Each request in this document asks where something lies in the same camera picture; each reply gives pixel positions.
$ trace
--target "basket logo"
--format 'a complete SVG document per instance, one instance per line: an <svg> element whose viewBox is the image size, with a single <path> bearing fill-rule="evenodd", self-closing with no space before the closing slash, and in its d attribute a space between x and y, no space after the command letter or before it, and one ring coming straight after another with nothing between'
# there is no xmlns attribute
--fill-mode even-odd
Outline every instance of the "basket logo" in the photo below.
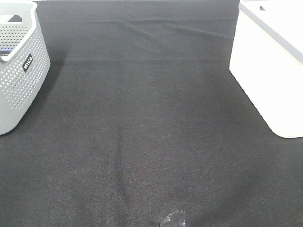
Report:
<svg viewBox="0 0 303 227"><path fill-rule="evenodd" d="M24 72L27 72L27 70L28 70L29 66L32 64L32 62L33 62L32 54L29 54L25 63L22 65Z"/></svg>

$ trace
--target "white storage box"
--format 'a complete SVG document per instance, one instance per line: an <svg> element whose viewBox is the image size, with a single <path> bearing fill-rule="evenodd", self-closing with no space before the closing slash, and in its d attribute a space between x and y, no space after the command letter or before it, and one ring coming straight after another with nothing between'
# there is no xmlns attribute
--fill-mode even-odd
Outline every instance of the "white storage box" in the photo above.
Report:
<svg viewBox="0 0 303 227"><path fill-rule="evenodd" d="M271 130L303 136L303 3L241 0L230 71Z"/></svg>
<svg viewBox="0 0 303 227"><path fill-rule="evenodd" d="M0 2L1 15L21 19L0 22L0 135L21 120L50 67L36 7L34 2Z"/></svg>

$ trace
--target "white plastic bin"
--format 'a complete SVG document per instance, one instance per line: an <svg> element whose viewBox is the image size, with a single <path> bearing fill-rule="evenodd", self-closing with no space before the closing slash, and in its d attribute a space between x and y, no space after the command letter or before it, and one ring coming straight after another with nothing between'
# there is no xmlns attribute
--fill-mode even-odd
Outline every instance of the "white plastic bin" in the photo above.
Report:
<svg viewBox="0 0 303 227"><path fill-rule="evenodd" d="M34 2L0 2L0 135L12 130L37 95L50 67Z"/></svg>
<svg viewBox="0 0 303 227"><path fill-rule="evenodd" d="M271 130L303 136L303 3L241 0L230 71Z"/></svg>

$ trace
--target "black cloth surface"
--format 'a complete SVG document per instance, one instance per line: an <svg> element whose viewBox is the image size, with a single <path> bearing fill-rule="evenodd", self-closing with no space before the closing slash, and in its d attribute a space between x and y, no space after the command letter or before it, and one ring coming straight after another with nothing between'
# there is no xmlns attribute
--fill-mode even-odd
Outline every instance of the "black cloth surface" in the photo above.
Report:
<svg viewBox="0 0 303 227"><path fill-rule="evenodd" d="M173 207L190 227L303 226L303 139L228 69L238 3L39 2L51 67L0 137L0 226L147 227Z"/></svg>

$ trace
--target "perforated basket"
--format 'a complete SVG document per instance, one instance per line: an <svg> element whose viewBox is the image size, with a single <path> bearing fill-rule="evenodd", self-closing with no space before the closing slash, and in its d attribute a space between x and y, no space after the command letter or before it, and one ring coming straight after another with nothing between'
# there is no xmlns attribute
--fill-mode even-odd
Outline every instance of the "perforated basket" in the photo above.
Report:
<svg viewBox="0 0 303 227"><path fill-rule="evenodd" d="M37 95L50 67L34 2L0 2L0 135L11 131Z"/></svg>

